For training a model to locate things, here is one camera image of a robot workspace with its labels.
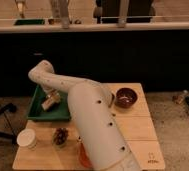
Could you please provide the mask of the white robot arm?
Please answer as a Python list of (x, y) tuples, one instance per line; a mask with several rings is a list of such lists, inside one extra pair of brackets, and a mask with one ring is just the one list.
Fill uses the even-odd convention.
[(141, 167), (114, 120), (112, 93), (103, 83), (57, 75), (52, 64), (42, 60), (28, 77), (45, 92), (67, 93), (68, 109), (95, 171), (141, 171)]

